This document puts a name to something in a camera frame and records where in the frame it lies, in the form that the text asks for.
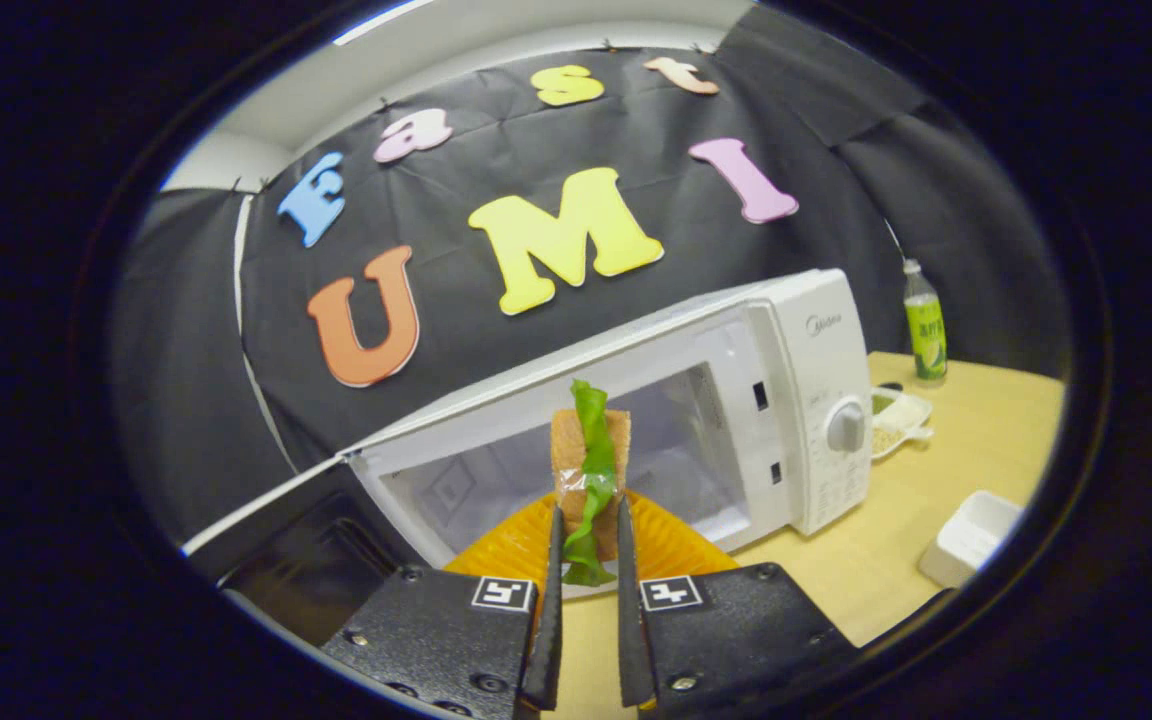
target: plastic bottle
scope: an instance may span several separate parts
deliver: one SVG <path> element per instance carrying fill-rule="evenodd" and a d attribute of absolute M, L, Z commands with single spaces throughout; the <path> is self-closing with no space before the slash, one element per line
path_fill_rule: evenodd
<path fill-rule="evenodd" d="M 910 346 L 914 347 L 914 377 L 923 386 L 945 382 L 948 370 L 948 347 L 945 342 L 945 318 L 937 288 L 923 276 L 918 260 L 905 260 L 905 318 L 909 319 Z"/>

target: table surface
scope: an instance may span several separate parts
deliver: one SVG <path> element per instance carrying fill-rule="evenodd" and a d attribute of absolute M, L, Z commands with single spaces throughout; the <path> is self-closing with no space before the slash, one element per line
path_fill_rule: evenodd
<path fill-rule="evenodd" d="M 940 591 L 918 561 L 967 497 L 985 488 L 1018 505 L 1033 494 L 1056 439 L 1064 385 L 1018 370 L 952 361 L 937 388 L 915 384 L 914 357 L 869 355 L 870 381 L 901 382 L 933 406 L 931 441 L 905 442 L 873 464 L 869 495 L 810 539 L 794 529 L 732 553 L 778 562 L 859 646 Z M 635 717 L 621 707 L 616 593 L 563 601 L 558 711 L 547 720 Z"/>

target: microwave knob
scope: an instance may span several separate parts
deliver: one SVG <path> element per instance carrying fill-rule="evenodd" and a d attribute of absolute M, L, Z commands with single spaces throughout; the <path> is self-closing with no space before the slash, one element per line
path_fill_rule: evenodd
<path fill-rule="evenodd" d="M 824 437 L 832 450 L 859 450 L 865 442 L 865 414 L 861 409 L 861 402 L 848 397 L 838 406 L 833 415 L 829 415 Z"/>

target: lettuce leaf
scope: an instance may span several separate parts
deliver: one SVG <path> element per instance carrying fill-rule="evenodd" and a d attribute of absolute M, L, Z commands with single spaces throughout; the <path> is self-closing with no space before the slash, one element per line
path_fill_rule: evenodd
<path fill-rule="evenodd" d="M 585 475 L 585 509 L 579 528 L 563 541 L 563 560 L 571 562 L 563 583 L 598 588 L 616 578 L 598 561 L 598 539 L 594 538 L 594 516 L 607 509 L 616 495 L 616 447 L 607 430 L 607 393 L 589 382 L 573 381 L 573 397 L 576 397 L 576 415 L 585 434 L 585 461 L 581 464 L 581 472 Z"/>

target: bread slice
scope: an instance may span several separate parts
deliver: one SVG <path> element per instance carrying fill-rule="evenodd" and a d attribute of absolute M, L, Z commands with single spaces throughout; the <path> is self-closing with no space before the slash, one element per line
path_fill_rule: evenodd
<path fill-rule="evenodd" d="M 630 464 L 630 414 L 623 410 L 607 410 L 607 430 L 612 446 L 616 450 L 616 486 L 621 495 L 626 493 L 626 469 Z M 559 410 L 550 422 L 550 468 L 554 471 L 554 493 L 558 506 L 563 511 L 567 533 L 576 532 L 581 516 L 585 511 L 585 491 L 562 487 L 563 470 L 579 470 L 585 461 L 585 432 L 579 426 L 576 410 Z M 594 538 L 598 541 L 598 559 L 616 560 L 616 507 L 594 516 Z"/>

